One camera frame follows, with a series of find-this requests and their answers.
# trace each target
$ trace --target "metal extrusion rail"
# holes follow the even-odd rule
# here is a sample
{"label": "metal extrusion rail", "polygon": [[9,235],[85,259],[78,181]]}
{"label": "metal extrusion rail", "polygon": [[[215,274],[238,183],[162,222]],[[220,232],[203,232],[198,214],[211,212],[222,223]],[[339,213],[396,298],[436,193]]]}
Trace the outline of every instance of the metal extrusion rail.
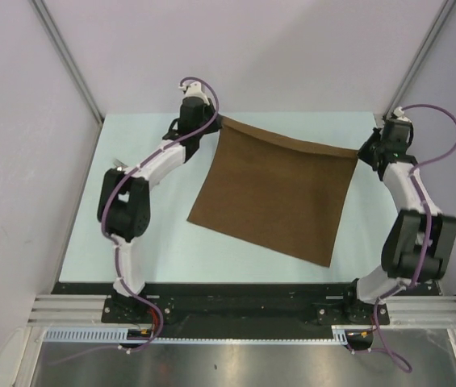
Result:
{"label": "metal extrusion rail", "polygon": [[[42,343],[47,341],[110,342],[125,334],[129,324],[102,323],[102,308],[106,296],[40,295],[36,298],[28,321],[30,335],[16,377],[15,387],[28,387],[36,369]],[[387,300],[391,324],[383,329],[446,329],[456,359],[456,296],[392,297]],[[333,326],[334,340],[345,339],[344,329],[358,326]],[[246,343],[248,340],[194,340],[195,343]],[[284,341],[283,344],[315,344],[315,340]],[[162,343],[190,343],[189,339],[161,340]]]}
{"label": "metal extrusion rail", "polygon": [[[103,324],[106,296],[38,296],[28,320],[30,327],[143,327]],[[456,329],[456,296],[392,297],[387,300],[391,324],[383,329]],[[359,326],[335,326],[358,329]]]}

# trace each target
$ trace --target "metal floor plate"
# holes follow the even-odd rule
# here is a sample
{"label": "metal floor plate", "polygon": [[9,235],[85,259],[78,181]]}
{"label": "metal floor plate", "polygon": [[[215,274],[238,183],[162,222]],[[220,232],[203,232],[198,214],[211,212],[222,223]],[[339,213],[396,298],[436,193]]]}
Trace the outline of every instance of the metal floor plate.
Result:
{"label": "metal floor plate", "polygon": [[32,386],[456,386],[456,360],[446,330],[384,332],[414,367],[402,373],[381,354],[352,356],[342,346],[153,345],[140,353],[97,351],[49,363],[93,345],[44,343]]}

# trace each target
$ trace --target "brown fabric towel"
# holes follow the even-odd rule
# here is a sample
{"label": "brown fabric towel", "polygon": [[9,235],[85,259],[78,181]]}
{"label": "brown fabric towel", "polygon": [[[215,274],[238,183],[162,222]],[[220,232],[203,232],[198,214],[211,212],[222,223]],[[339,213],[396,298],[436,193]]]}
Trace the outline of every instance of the brown fabric towel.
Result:
{"label": "brown fabric towel", "polygon": [[224,118],[188,221],[328,267],[356,164],[357,151]]}

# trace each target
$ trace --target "black mounting plate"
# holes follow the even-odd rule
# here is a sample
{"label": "black mounting plate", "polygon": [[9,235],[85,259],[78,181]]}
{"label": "black mounting plate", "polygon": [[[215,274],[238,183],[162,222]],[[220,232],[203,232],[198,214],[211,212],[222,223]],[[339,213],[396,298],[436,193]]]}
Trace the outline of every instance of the black mounting plate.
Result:
{"label": "black mounting plate", "polygon": [[[345,311],[349,283],[287,285],[147,284],[140,294],[164,315],[161,337],[188,339],[329,339],[332,325],[370,325],[369,308]],[[149,324],[139,302],[113,293],[103,323]],[[379,322],[389,323],[380,306]]]}

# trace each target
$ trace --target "purple cable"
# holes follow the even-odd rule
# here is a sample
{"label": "purple cable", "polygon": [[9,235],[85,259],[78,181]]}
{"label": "purple cable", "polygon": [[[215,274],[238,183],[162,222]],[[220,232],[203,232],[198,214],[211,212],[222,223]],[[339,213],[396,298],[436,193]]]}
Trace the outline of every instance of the purple cable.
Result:
{"label": "purple cable", "polygon": [[[428,103],[419,103],[419,104],[416,104],[416,105],[409,105],[409,106],[404,107],[404,111],[409,110],[409,109],[415,109],[417,107],[425,107],[425,108],[428,108],[428,109],[434,109],[434,110],[438,110],[438,111],[446,114],[448,117],[450,117],[450,119],[452,121],[454,121],[454,124],[455,124],[455,127],[456,127],[456,118],[455,118],[455,116],[453,114],[451,114],[447,109],[444,109],[444,108],[439,107],[439,106],[430,105]],[[409,289],[415,288],[416,287],[416,283],[417,283],[418,279],[420,278],[421,269],[423,268],[423,263],[425,262],[425,257],[427,255],[427,249],[429,248],[430,232],[432,231],[432,214],[430,213],[430,207],[427,204],[427,197],[423,193],[423,190],[420,187],[420,183],[418,182],[418,180],[414,176],[414,172],[417,169],[420,169],[421,167],[425,167],[426,165],[429,165],[429,164],[432,164],[432,163],[435,163],[437,161],[445,159],[446,157],[448,157],[452,153],[454,153],[455,150],[456,150],[456,140],[455,140],[455,143],[452,146],[452,148],[450,148],[447,152],[443,153],[442,155],[440,155],[438,157],[434,157],[433,159],[429,159],[429,160],[423,161],[422,163],[419,163],[418,165],[414,165],[411,168],[411,171],[410,171],[410,179],[411,179],[412,184],[414,185],[414,189],[416,190],[418,196],[420,197],[421,203],[423,205],[423,209],[425,210],[425,214],[426,214],[426,217],[427,217],[427,224],[426,224],[426,227],[425,227],[425,236],[423,238],[423,244],[421,245],[420,260],[418,261],[418,265],[416,266],[416,270],[414,271],[414,274],[412,275],[411,284],[408,286]]]}
{"label": "purple cable", "polygon": [[[416,104],[416,105],[409,105],[404,107],[404,111],[409,110],[409,109],[414,109],[417,107],[426,107],[429,109],[434,109],[438,110],[444,114],[446,114],[448,117],[454,121],[455,127],[456,127],[456,118],[453,114],[451,114],[448,110],[443,109],[442,107],[435,106],[435,105],[430,105],[426,103],[421,103],[421,104]],[[416,266],[416,269],[414,271],[414,274],[412,275],[411,283],[409,286],[406,286],[405,284],[402,285],[397,285],[395,288],[389,290],[379,298],[377,298],[376,302],[374,303],[373,307],[373,319],[374,319],[374,324],[376,326],[376,332],[379,335],[380,341],[382,341],[383,348],[373,348],[370,351],[364,350],[364,351],[355,351],[353,350],[349,345],[347,348],[352,351],[352,352],[358,352],[358,353],[363,353],[363,352],[380,352],[380,353],[385,353],[391,357],[391,360],[393,363],[402,371],[405,373],[411,373],[412,372],[412,366],[408,363],[408,361],[402,357],[400,354],[392,351],[389,348],[389,345],[387,344],[387,341],[383,337],[382,329],[380,328],[380,323],[379,323],[379,303],[382,300],[385,300],[386,298],[390,297],[393,294],[398,293],[403,287],[407,289],[413,289],[416,287],[416,283],[418,279],[420,278],[420,273],[421,269],[423,268],[423,263],[425,262],[425,257],[427,255],[427,249],[429,248],[429,241],[430,241],[430,232],[432,231],[432,214],[430,213],[430,207],[427,203],[427,197],[425,196],[425,193],[421,189],[419,181],[416,179],[414,172],[421,168],[424,167],[428,164],[435,163],[439,160],[443,160],[444,158],[450,156],[452,153],[455,152],[456,149],[456,140],[452,148],[450,148],[449,151],[443,153],[442,155],[438,157],[434,157],[433,159],[429,159],[426,161],[423,161],[422,163],[419,163],[418,165],[414,165],[411,170],[409,171],[409,177],[411,179],[412,184],[414,185],[414,189],[416,190],[418,196],[420,197],[421,204],[423,206],[423,209],[425,210],[425,214],[427,217],[427,222],[426,222],[426,227],[425,227],[425,236],[423,238],[423,243],[421,245],[421,250],[420,250],[420,260],[418,261],[418,265]]]}
{"label": "purple cable", "polygon": [[[217,116],[219,115],[219,106],[220,106],[220,104],[219,104],[219,98],[217,97],[217,94],[213,90],[213,88],[207,82],[205,82],[202,79],[197,78],[197,77],[185,77],[185,78],[181,79],[181,81],[179,82],[179,85],[183,85],[183,83],[187,82],[187,81],[200,82],[203,85],[205,85],[208,90],[210,90],[210,93],[213,96],[213,99],[215,100],[215,113],[208,120],[208,122],[205,123],[204,125],[202,125],[199,129],[197,129],[195,131],[192,131],[191,133],[188,133],[187,135],[179,137],[178,139],[172,141],[171,143],[166,144],[163,147],[163,149],[160,149],[160,148],[157,149],[149,157],[147,157],[145,160],[143,160],[141,163],[139,163],[136,167],[134,167],[131,171],[126,173],[125,176],[123,176],[122,180],[120,180],[120,182],[112,190],[111,195],[109,195],[109,198],[107,199],[106,205],[104,206],[104,211],[102,213],[102,218],[101,218],[101,221],[100,221],[102,234],[106,238],[108,238],[111,242],[113,242],[113,244],[115,245],[115,271],[116,271],[116,275],[120,279],[120,284],[123,286],[125,291],[127,293],[129,293],[129,295],[131,295],[131,297],[133,297],[136,300],[138,300],[139,302],[142,302],[145,305],[153,308],[156,311],[157,316],[158,316],[159,321],[160,321],[160,323],[159,323],[159,325],[157,327],[156,333],[154,335],[152,335],[152,337],[150,339],[148,339],[146,342],[142,343],[139,347],[131,349],[131,352],[139,352],[139,351],[144,350],[152,341],[154,341],[160,335],[160,333],[161,333],[161,331],[163,329],[163,319],[164,319],[164,317],[163,317],[163,313],[161,312],[160,308],[158,308],[156,305],[151,303],[149,300],[146,300],[146,299],[140,297],[138,294],[134,293],[129,288],[128,284],[123,280],[122,271],[120,270],[119,241],[113,235],[107,234],[107,231],[106,231],[106,219],[107,219],[107,215],[109,214],[109,210],[111,209],[111,204],[113,203],[113,200],[115,200],[116,195],[118,195],[118,193],[120,192],[122,186],[126,183],[126,181],[129,179],[129,177],[131,177],[132,175],[134,175],[135,173],[140,171],[145,165],[147,165],[149,162],[154,160],[154,158],[156,158],[156,156],[160,155],[165,150],[173,147],[176,144],[181,143],[185,139],[189,139],[193,135],[197,135],[198,133],[200,133],[202,131],[205,131],[210,126],[210,124],[212,124],[217,119]],[[77,353],[75,355],[71,355],[71,356],[65,357],[65,358],[60,359],[60,360],[56,360],[56,361],[54,361],[54,362],[52,362],[50,364],[51,365],[57,365],[57,364],[60,364],[60,363],[64,363],[67,360],[72,360],[72,359],[75,359],[75,358],[77,358],[79,356],[86,355],[86,354],[94,352],[94,351],[98,351],[98,350],[102,350],[102,349],[112,349],[112,348],[118,348],[118,346],[112,346],[112,345],[107,345],[106,346],[106,345],[104,345],[104,346],[101,346],[101,347],[94,347],[94,348],[91,348],[89,350],[86,350],[86,351],[83,351],[83,352],[79,352],[79,353]]]}

